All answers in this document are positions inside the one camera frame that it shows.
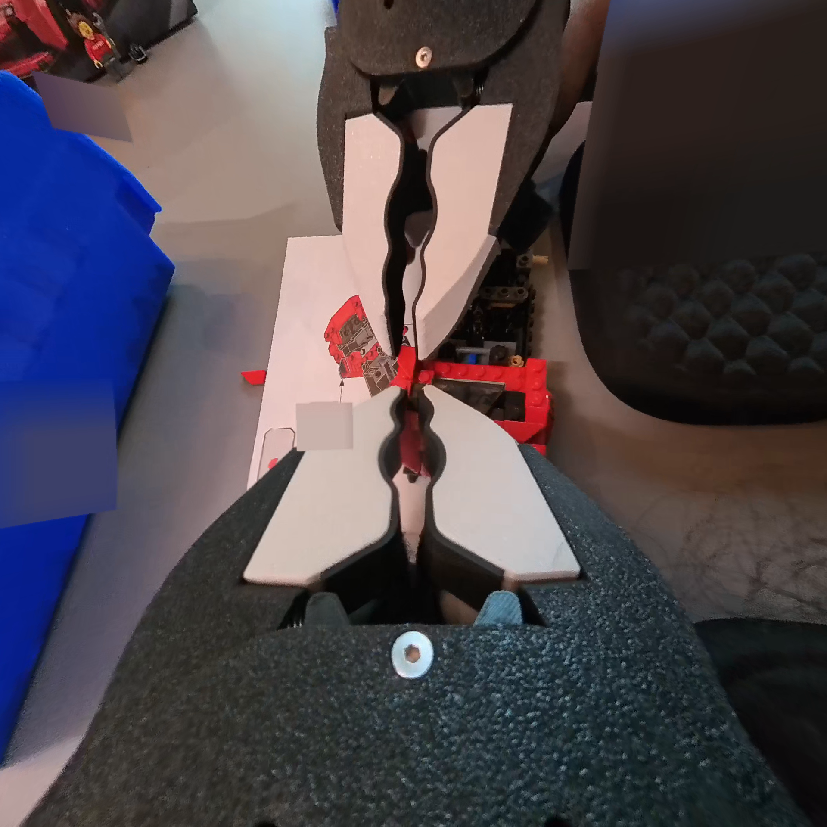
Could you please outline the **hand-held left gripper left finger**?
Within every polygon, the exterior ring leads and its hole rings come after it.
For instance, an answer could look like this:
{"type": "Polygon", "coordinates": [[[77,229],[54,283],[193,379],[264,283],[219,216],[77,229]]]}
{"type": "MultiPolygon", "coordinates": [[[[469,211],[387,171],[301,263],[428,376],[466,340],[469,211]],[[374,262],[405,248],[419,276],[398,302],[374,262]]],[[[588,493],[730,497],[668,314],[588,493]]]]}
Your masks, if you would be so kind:
{"type": "Polygon", "coordinates": [[[390,386],[354,408],[351,448],[303,452],[246,565],[246,582],[320,585],[398,532],[394,479],[406,402],[406,392],[390,386]]]}

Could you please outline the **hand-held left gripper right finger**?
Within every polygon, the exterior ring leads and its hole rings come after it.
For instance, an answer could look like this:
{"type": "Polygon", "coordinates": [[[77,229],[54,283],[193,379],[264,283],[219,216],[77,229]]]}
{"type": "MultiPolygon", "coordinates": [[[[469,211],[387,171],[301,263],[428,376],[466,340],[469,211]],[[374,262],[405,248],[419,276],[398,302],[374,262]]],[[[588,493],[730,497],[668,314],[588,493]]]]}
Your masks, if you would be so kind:
{"type": "Polygon", "coordinates": [[[419,393],[430,475],[420,563],[445,591],[516,591],[572,581],[570,544],[519,445],[501,426],[434,386],[419,393]]]}

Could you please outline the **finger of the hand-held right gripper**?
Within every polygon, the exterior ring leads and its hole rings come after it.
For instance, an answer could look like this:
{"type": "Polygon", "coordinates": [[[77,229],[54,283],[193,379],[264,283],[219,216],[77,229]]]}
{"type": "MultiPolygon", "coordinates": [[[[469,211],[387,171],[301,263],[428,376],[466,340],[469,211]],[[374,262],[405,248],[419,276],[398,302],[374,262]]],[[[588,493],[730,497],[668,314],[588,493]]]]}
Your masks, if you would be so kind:
{"type": "Polygon", "coordinates": [[[386,266],[390,199],[402,170],[399,130],[371,113],[345,124],[342,239],[357,293],[379,347],[391,353],[386,266]]]}
{"type": "Polygon", "coordinates": [[[445,124],[429,147],[433,221],[413,305],[421,360],[438,351],[460,323],[500,250],[491,215],[511,112],[510,103],[476,105],[445,124]]]}

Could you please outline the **red lego piece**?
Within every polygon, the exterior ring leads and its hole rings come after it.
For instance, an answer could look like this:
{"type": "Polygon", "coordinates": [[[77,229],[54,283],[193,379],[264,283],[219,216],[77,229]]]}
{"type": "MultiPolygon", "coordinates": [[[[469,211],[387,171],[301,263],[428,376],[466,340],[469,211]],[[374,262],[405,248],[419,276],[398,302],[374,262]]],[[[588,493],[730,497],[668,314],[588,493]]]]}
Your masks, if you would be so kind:
{"type": "Polygon", "coordinates": [[[425,466],[425,446],[419,423],[419,390],[432,383],[435,371],[430,361],[422,362],[417,358],[412,346],[402,346],[397,357],[396,375],[392,382],[406,393],[404,430],[399,446],[400,457],[408,478],[425,476],[429,471],[425,466]]]}

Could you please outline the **black and red lego car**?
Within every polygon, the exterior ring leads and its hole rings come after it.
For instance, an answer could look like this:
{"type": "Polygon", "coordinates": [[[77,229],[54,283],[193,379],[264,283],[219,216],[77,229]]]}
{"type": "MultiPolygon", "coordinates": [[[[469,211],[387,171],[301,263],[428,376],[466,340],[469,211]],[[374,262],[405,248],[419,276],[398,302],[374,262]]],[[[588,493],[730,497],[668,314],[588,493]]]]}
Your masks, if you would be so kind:
{"type": "Polygon", "coordinates": [[[532,355],[532,270],[548,263],[532,250],[506,249],[491,264],[448,339],[413,373],[491,419],[517,443],[546,455],[555,402],[547,362],[532,355]]]}

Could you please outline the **dark lego set box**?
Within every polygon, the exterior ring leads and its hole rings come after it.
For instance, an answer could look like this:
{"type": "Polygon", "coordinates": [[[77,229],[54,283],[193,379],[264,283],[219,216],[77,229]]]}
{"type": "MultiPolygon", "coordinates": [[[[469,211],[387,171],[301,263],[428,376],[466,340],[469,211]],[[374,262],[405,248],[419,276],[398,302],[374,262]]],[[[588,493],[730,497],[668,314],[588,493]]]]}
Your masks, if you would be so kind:
{"type": "Polygon", "coordinates": [[[36,72],[119,79],[197,12],[192,1],[2,1],[1,69],[29,85],[36,72]]]}

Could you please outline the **person's right hand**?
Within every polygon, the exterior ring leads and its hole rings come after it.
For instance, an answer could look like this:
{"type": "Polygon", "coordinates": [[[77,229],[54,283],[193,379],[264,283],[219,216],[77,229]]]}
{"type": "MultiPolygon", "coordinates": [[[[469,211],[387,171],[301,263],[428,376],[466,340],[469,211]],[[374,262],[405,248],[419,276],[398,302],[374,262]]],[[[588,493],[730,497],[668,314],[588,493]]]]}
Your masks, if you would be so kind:
{"type": "Polygon", "coordinates": [[[573,108],[596,69],[610,1],[571,1],[563,32],[558,102],[573,108]]]}

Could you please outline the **white instruction booklet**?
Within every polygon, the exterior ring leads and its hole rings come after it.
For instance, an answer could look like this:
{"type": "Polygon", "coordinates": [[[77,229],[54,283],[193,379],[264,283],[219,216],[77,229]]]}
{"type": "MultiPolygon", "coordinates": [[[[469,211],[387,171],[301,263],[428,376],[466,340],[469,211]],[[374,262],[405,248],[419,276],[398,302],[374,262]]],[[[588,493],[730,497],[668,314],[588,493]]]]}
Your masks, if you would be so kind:
{"type": "Polygon", "coordinates": [[[339,375],[324,338],[333,315],[357,294],[342,237],[287,241],[280,294],[246,487],[260,477],[265,434],[295,429],[295,405],[319,401],[359,404],[369,398],[362,377],[339,375]]]}

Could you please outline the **black quilted seat cushion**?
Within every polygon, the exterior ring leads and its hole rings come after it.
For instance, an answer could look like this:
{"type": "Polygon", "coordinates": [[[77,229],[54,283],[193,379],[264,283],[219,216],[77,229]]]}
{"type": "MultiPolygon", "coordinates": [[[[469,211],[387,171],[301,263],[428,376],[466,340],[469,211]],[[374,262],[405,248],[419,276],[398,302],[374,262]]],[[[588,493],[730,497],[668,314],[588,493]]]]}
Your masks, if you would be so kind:
{"type": "Polygon", "coordinates": [[[585,355],[627,406],[692,425],[825,419],[825,243],[714,264],[569,273],[585,355]]]}

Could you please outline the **blue plastic storage bin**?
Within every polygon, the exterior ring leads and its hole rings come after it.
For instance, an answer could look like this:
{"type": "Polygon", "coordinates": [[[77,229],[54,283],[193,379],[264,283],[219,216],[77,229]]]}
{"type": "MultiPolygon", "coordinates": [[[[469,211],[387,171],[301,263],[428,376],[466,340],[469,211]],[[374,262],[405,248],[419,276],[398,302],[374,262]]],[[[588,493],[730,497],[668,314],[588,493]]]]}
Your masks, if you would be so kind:
{"type": "Polygon", "coordinates": [[[116,437],[174,274],[158,212],[2,72],[2,759],[87,522],[116,506],[116,437]]]}

